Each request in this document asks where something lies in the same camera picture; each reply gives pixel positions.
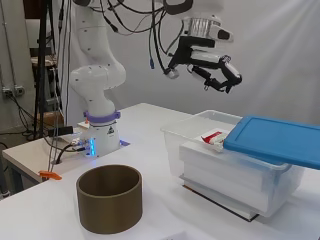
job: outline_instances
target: blue lid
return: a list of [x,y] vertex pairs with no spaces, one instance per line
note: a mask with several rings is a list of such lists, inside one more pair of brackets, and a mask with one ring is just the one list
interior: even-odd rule
[[224,141],[224,148],[275,165],[320,170],[320,127],[259,116],[244,117]]

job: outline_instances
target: electrical outlet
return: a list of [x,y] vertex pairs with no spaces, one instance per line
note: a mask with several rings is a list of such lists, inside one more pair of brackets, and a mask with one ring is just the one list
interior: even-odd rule
[[7,98],[12,98],[13,97],[13,92],[10,88],[2,88],[2,97],[7,99]]
[[24,87],[23,86],[14,86],[14,95],[16,97],[21,97],[25,93]]

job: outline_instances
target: white box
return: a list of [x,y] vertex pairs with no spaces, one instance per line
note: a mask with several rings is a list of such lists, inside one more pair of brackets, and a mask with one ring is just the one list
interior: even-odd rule
[[199,141],[199,136],[215,128],[231,131],[240,120],[205,111],[163,127],[170,170],[176,177],[184,176],[269,217],[300,185],[304,168],[272,165],[227,150],[218,153]]

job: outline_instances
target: blue led light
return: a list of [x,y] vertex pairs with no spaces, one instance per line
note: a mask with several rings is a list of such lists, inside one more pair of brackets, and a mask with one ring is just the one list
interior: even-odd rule
[[93,138],[90,138],[89,144],[90,144],[90,155],[95,156],[96,155],[96,146],[95,146],[95,142],[94,142]]

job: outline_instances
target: red object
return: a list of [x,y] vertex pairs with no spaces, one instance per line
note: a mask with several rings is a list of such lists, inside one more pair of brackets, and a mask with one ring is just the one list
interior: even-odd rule
[[214,134],[212,134],[212,135],[210,135],[208,137],[205,137],[205,138],[201,137],[201,138],[205,143],[210,144],[211,139],[216,137],[216,136],[218,136],[218,135],[220,135],[220,134],[222,134],[222,132],[215,132]]
[[62,177],[60,177],[58,174],[56,174],[54,172],[40,171],[39,175],[40,175],[40,177],[52,178],[52,179],[55,179],[55,180],[61,180],[62,179]]

